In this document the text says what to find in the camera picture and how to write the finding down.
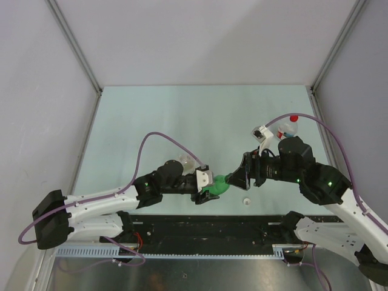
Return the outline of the clear bottle with red label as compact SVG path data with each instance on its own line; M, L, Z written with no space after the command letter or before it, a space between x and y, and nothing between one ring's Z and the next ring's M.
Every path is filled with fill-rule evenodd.
M278 126L276 137L278 139L286 139L294 137L298 132L298 123L295 121L286 121Z

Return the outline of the clear bottle with orange label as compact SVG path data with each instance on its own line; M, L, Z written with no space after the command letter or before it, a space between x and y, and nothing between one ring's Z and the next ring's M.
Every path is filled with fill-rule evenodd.
M190 155L181 154L178 157L178 161L182 164L185 172L192 172L195 169L196 161Z

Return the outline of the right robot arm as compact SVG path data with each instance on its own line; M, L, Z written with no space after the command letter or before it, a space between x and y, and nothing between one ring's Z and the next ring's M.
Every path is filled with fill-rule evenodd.
M330 230L300 213L289 212L279 228L281 239L317 244L354 263L371 281L386 286L387 224L354 197L354 185L338 169L316 162L311 146L299 137L280 141L278 150L275 157L265 151L246 152L226 183L243 190L251 183L260 187L268 179L298 184L303 197L332 212L351 233Z

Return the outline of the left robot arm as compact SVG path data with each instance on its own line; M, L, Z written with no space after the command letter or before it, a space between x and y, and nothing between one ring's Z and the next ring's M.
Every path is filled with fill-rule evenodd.
M38 249L52 249L67 240L130 241L134 228L129 212L157 204L165 194L189 194L197 205L214 199L206 189L214 183L208 166L186 175L183 170L179 161L169 160L136 178L129 188L86 196L50 192L32 212Z

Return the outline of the green plastic bottle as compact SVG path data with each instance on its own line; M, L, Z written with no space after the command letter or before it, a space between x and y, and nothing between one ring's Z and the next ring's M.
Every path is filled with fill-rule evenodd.
M226 177L224 175L217 175L213 178L213 184L211 186L204 187L203 192L208 191L211 195L221 195L228 191L230 185L226 183Z

